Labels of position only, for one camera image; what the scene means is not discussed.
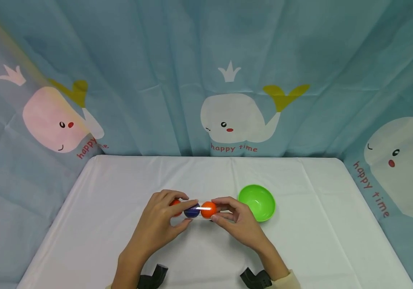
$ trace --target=orange ball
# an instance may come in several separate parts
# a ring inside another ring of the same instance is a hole
[[[216,213],[216,204],[213,203],[212,201],[206,201],[203,203],[203,205],[201,205],[202,208],[205,209],[201,209],[201,216],[205,219],[210,219],[212,215],[214,215]]]
[[[174,201],[172,201],[171,204],[169,204],[169,205],[170,205],[170,206],[173,206],[173,205],[177,205],[177,204],[180,204],[180,201],[179,201],[179,200],[174,200]]]

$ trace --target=green bowl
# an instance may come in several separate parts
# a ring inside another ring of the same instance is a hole
[[[271,192],[260,185],[248,185],[238,194],[238,200],[250,207],[258,222],[269,220],[275,212],[275,200]]]

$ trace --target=blue curtain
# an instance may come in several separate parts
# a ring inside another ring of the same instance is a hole
[[[365,146],[404,117],[413,0],[0,0],[0,282],[93,155],[338,157],[375,182]],[[413,279],[413,216],[356,183]]]

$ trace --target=crown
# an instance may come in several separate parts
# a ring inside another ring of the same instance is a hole
[[[227,70],[225,70],[222,67],[218,67],[218,70],[224,75],[224,80],[225,82],[234,82],[235,75],[237,72],[242,69],[241,67],[237,67],[235,70],[232,67],[232,60],[229,62],[229,66],[227,67]]]
[[[7,65],[4,65],[4,68],[6,69],[8,75],[1,75],[0,79],[14,82],[18,86],[22,86],[26,82],[20,71],[20,66],[17,65],[17,67],[15,67],[15,71]]]

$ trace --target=left hand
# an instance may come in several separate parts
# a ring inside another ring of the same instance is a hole
[[[167,189],[152,195],[120,258],[140,258],[140,261],[145,262],[153,253],[186,230],[192,220],[185,219],[178,225],[171,226],[170,219],[195,206],[198,200],[183,201],[170,206],[175,199],[188,200],[189,197],[183,192]]]

